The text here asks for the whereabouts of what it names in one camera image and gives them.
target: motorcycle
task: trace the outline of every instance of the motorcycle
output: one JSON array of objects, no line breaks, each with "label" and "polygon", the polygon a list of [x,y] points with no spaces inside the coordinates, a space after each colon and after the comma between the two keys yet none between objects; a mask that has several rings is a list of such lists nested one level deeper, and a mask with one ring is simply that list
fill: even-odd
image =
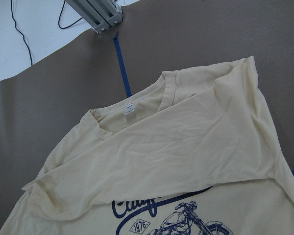
[{"label": "motorcycle", "polygon": [[175,210],[161,224],[160,229],[155,229],[147,235],[191,235],[191,226],[194,223],[200,229],[198,235],[234,235],[222,222],[210,221],[204,223],[194,212],[197,209],[195,201],[180,203]]}]

